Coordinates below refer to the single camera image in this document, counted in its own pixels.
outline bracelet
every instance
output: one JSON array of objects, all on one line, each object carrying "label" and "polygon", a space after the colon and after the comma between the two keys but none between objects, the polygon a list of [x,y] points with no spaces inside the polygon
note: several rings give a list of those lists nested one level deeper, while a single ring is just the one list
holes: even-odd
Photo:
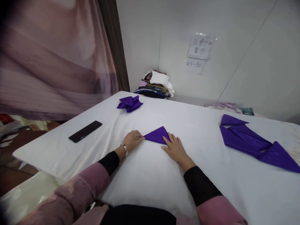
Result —
[{"label": "bracelet", "polygon": [[123,147],[125,148],[125,156],[127,156],[128,155],[128,150],[127,150],[127,147],[126,147],[126,145],[123,145]]}]

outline black phone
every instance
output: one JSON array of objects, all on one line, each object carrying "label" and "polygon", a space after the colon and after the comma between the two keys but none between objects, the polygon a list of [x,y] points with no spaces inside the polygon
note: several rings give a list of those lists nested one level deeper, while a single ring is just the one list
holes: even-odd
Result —
[{"label": "black phone", "polygon": [[85,128],[82,128],[80,131],[76,132],[75,134],[71,135],[69,139],[75,143],[82,140],[84,137],[88,136],[90,133],[92,133],[97,128],[101,127],[102,123],[98,121],[94,121],[87,125]]}]

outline curtain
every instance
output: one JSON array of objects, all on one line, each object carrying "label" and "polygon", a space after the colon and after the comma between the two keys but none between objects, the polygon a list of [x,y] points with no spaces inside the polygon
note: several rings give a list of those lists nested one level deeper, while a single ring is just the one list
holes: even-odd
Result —
[{"label": "curtain", "polygon": [[98,0],[98,3],[116,66],[119,88],[130,92],[116,0]]},{"label": "curtain", "polygon": [[19,1],[0,51],[0,113],[69,120],[119,91],[96,0]]}]

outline person's lap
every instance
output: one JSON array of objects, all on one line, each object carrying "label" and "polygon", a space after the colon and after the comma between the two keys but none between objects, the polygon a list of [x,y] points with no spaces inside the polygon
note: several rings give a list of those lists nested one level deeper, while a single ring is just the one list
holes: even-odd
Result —
[{"label": "person's lap", "polygon": [[163,209],[126,204],[110,208],[105,213],[101,225],[108,224],[175,225],[176,217]]}]

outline pink sleeve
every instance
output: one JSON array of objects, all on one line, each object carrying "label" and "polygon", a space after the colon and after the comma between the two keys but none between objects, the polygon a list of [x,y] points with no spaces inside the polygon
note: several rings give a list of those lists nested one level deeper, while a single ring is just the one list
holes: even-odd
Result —
[{"label": "pink sleeve", "polygon": [[96,162],[57,188],[18,224],[72,224],[109,183],[108,172]]},{"label": "pink sleeve", "polygon": [[197,207],[202,225],[248,224],[225,196],[216,196]]}]

